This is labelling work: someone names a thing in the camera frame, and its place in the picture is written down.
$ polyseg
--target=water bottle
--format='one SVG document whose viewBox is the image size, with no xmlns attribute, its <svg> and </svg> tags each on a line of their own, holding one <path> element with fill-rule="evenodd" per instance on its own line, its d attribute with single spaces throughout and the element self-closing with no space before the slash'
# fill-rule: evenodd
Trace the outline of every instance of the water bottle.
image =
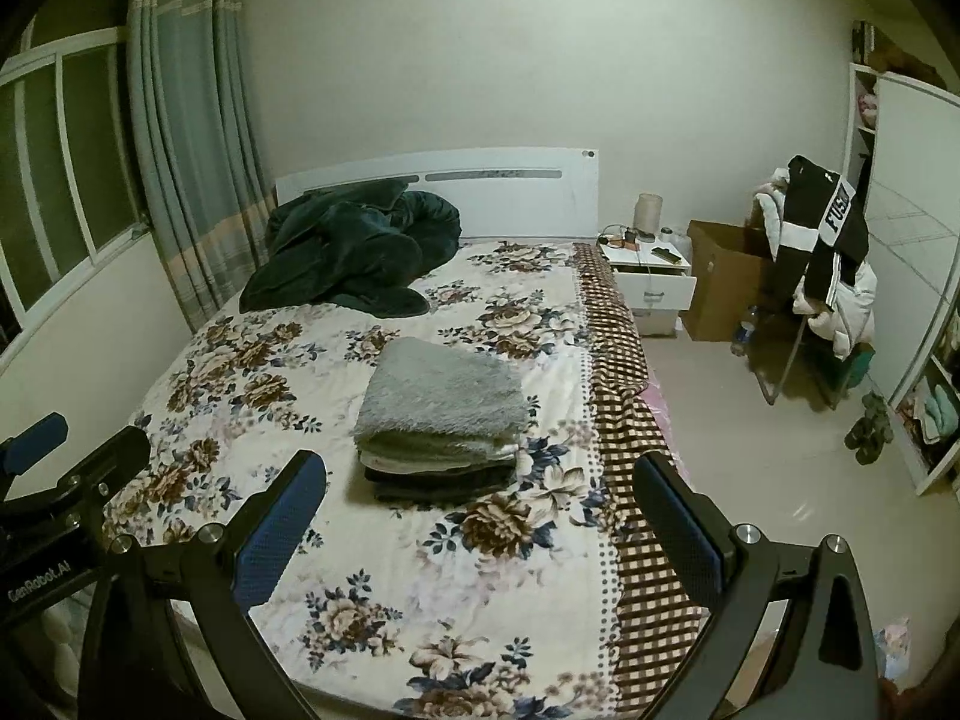
<svg viewBox="0 0 960 720">
<path fill-rule="evenodd" d="M 760 320 L 760 309 L 757 306 L 751 306 L 740 318 L 740 327 L 733 332 L 733 340 L 730 342 L 730 351 L 737 357 L 743 357 L 747 353 L 747 344 L 750 343 L 750 337 L 757 328 L 757 322 Z"/>
</svg>

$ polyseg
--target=checkered bed sheet border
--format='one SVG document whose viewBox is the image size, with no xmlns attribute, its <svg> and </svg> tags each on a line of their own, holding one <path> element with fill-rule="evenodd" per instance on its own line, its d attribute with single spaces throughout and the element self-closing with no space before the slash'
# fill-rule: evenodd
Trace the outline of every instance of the checkered bed sheet border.
<svg viewBox="0 0 960 720">
<path fill-rule="evenodd" d="M 683 592 L 632 496 L 637 456 L 648 449 L 670 454 L 640 396 L 648 372 L 634 317 L 597 247 L 576 244 L 574 262 L 590 331 L 590 412 L 604 480 L 618 521 L 627 525 L 611 533 L 619 597 L 605 608 L 605 616 L 616 620 L 608 640 L 619 692 L 616 713 L 636 717 L 683 661 L 697 638 L 703 610 Z"/>
</svg>

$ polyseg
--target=folded towel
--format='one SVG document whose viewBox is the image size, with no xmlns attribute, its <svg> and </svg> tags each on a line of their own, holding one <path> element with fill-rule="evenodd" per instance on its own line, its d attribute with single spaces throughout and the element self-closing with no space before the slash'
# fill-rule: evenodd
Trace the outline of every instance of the folded towel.
<svg viewBox="0 0 960 720">
<path fill-rule="evenodd" d="M 464 469 L 484 469 L 488 466 L 509 463 L 511 466 L 517 461 L 516 443 L 500 445 L 491 442 L 475 442 L 477 451 L 483 454 L 483 460 L 473 460 L 464 456 L 443 454 L 416 455 L 416 453 L 397 454 L 391 456 L 378 455 L 368 449 L 360 453 L 360 463 L 368 469 L 390 474 L 421 474 L 421 473 L 457 473 Z"/>
<path fill-rule="evenodd" d="M 923 435 L 932 435 L 936 440 L 948 439 L 960 426 L 957 409 L 953 408 L 950 397 L 942 384 L 933 388 L 933 394 L 926 396 L 923 415 Z"/>
<path fill-rule="evenodd" d="M 501 463 L 463 473 L 416 473 L 398 476 L 364 469 L 364 477 L 373 482 L 373 497 L 378 501 L 414 501 L 461 504 L 496 493 L 514 483 L 515 464 Z"/>
<path fill-rule="evenodd" d="M 520 377 L 507 362 L 397 338 L 377 359 L 353 436 L 362 452 L 443 469 L 497 459 L 526 419 Z"/>
</svg>

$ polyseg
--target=tiled floor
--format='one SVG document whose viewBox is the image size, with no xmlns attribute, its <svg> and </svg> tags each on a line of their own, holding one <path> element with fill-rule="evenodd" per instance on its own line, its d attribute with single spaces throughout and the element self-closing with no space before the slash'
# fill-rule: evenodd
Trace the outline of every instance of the tiled floor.
<svg viewBox="0 0 960 720">
<path fill-rule="evenodd" d="M 916 497 L 896 445 L 875 464 L 857 464 L 843 436 L 863 413 L 859 394 L 831 412 L 803 367 L 768 406 L 728 343 L 681 336 L 643 346 L 697 490 L 731 522 L 752 522 L 777 541 L 816 544 L 841 533 L 874 628 L 909 616 L 906 683 L 923 678 L 960 614 L 960 503 L 949 487 Z"/>
</svg>

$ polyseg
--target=window frame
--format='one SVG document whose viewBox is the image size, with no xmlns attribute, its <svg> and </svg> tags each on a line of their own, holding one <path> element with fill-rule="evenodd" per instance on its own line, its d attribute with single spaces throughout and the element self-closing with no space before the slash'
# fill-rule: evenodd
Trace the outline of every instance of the window frame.
<svg viewBox="0 0 960 720">
<path fill-rule="evenodd" d="M 46 231 L 43 228 L 43 220 L 38 210 L 37 201 L 32 194 L 32 174 L 30 170 L 29 159 L 24 158 L 26 154 L 25 145 L 21 143 L 21 137 L 25 138 L 26 112 L 23 107 L 24 95 L 18 92 L 22 86 L 14 87 L 14 130 L 16 131 L 17 153 L 20 155 L 21 181 L 24 187 L 24 196 L 27 203 L 27 209 L 30 215 L 32 232 L 37 240 L 37 247 L 40 249 L 40 257 L 43 266 L 48 269 L 48 274 L 53 282 L 50 289 L 40 297 L 37 302 L 29 309 L 25 309 L 20 294 L 17 291 L 16 283 L 13 282 L 13 275 L 7 264 L 6 255 L 3 252 L 3 244 L 0 242 L 0 284 L 6 293 L 7 300 L 13 308 L 13 314 L 20 324 L 20 332 L 13 338 L 6 349 L 0 353 L 0 372 L 6 370 L 11 360 L 16 357 L 18 351 L 26 346 L 30 337 L 37 332 L 47 319 L 56 312 L 71 295 L 99 271 L 102 271 L 109 262 L 122 254 L 143 234 L 148 231 L 148 225 L 145 215 L 137 203 L 137 189 L 134 184 L 133 165 L 131 165 L 131 147 L 132 143 L 127 143 L 127 134 L 124 132 L 122 113 L 120 111 L 120 92 L 119 77 L 117 74 L 117 46 L 126 42 L 126 26 L 112 26 L 111 28 L 95 29 L 90 32 L 82 32 L 77 35 L 61 38 L 36 47 L 30 47 L 32 34 L 31 25 L 23 33 L 21 42 L 21 53 L 10 57 L 3 66 L 0 67 L 0 86 L 6 86 L 10 83 L 16 83 L 24 76 L 33 71 L 44 68 L 48 65 L 54 65 L 55 73 L 55 96 L 56 96 L 56 127 L 58 128 L 59 145 L 61 146 L 61 160 L 64 163 L 64 172 L 66 173 L 67 186 L 69 187 L 70 197 L 73 200 L 73 210 L 76 215 L 80 232 L 83 234 L 83 242 L 86 246 L 85 257 L 78 265 L 75 265 L 65 274 L 60 274 L 56 270 L 56 263 L 52 262 L 49 242 L 47 242 Z M 64 105 L 64 58 L 76 53 L 87 52 L 93 49 L 107 48 L 109 57 L 107 57 L 107 83 L 110 90 L 110 114 L 113 122 L 114 143 L 116 143 L 119 152 L 121 172 L 123 173 L 124 184 L 127 188 L 128 201 L 133 209 L 134 223 L 123 230 L 112 240 L 102 245 L 97 250 L 90 234 L 90 228 L 86 221 L 85 211 L 83 210 L 83 201 L 80 198 L 80 190 L 77 186 L 76 176 L 73 170 L 73 162 L 70 155 L 69 138 L 67 137 L 66 109 Z"/>
</svg>

